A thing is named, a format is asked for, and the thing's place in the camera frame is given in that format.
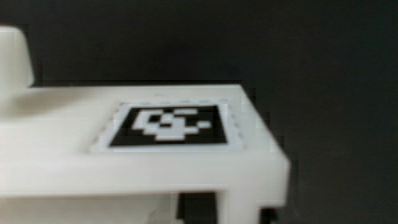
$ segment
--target black background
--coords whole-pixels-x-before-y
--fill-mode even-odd
[[[395,1],[0,0],[35,86],[237,82],[291,159],[280,223],[398,223]]]

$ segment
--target dark wall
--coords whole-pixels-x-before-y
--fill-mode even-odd
[[[35,86],[237,82],[291,158],[282,223],[395,223],[395,1],[0,0]]]

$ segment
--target white object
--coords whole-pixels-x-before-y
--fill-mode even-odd
[[[65,223],[77,223],[79,219],[81,223],[90,223],[81,215],[84,211],[92,212],[90,203],[97,204],[102,214],[111,210],[106,206],[113,200],[120,200],[127,206],[141,204],[141,211],[152,212],[156,206],[150,197],[159,204],[163,199],[147,196],[148,199],[136,199],[132,203],[129,195],[214,191],[218,223],[257,224],[259,208],[280,207],[285,202],[289,163],[241,87],[24,88],[29,83],[22,35],[13,28],[1,27],[0,198],[5,202],[0,205],[0,216],[8,219],[6,223],[24,223],[26,220],[17,218],[17,209],[28,210],[28,206],[42,216],[31,223],[45,223],[45,220],[51,223],[53,213],[45,214],[38,210],[61,212],[67,206],[72,207],[72,203],[77,205],[81,202],[77,198],[88,198],[77,205],[83,213],[67,213]],[[218,103],[227,143],[232,143],[223,147],[225,150],[218,150],[216,144],[207,144],[205,147],[188,144],[179,144],[177,147],[152,146],[157,150],[134,146],[138,150],[106,153],[92,150],[100,145],[99,136],[111,138],[106,133],[111,133],[111,128],[118,128],[120,103],[157,107],[164,105],[164,101],[189,106]],[[143,117],[134,127],[141,128],[145,122]],[[212,128],[209,122],[198,122],[196,127]],[[150,132],[159,133],[156,127],[150,127]],[[161,206],[157,213],[154,212],[159,217],[164,210]],[[99,213],[92,223],[109,223]],[[127,220],[127,215],[124,211],[116,213],[118,223],[127,223],[122,221]],[[156,220],[161,220],[157,216],[138,217],[131,223],[156,223]]]

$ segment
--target white plastic surface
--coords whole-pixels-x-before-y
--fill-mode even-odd
[[[0,201],[3,224],[172,224],[177,195],[17,198]]]
[[[31,85],[26,41],[13,27],[0,27],[0,100]]]
[[[0,35],[5,61],[19,52],[6,41]],[[24,56],[17,63],[26,68]],[[12,68],[12,63],[0,62],[1,82]],[[17,74],[26,74],[19,80],[29,79],[28,72]],[[237,85],[21,88],[15,92],[5,86],[1,94],[12,92],[13,99],[12,104],[0,101],[0,198],[214,191],[218,223],[257,223],[259,208],[283,205],[289,163]],[[209,145],[209,150],[191,152],[186,145],[179,151],[92,152],[120,103],[166,105],[170,101],[223,102],[241,150],[216,151]]]

